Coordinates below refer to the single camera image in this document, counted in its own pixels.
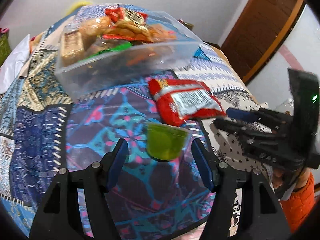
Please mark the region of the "person's right hand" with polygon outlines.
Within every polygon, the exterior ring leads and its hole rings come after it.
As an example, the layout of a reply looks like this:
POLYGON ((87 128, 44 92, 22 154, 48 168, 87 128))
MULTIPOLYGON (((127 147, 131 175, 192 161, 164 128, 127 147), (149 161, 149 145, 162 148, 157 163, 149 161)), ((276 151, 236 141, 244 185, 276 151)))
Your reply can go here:
POLYGON ((295 190, 303 188, 310 177, 311 170, 310 168, 300 168, 294 173, 291 172, 285 172, 284 170, 281 169, 273 169, 273 176, 272 176, 272 184, 274 189, 277 189, 281 187, 284 183, 284 179, 289 180, 289 184, 294 183, 295 185, 295 190))

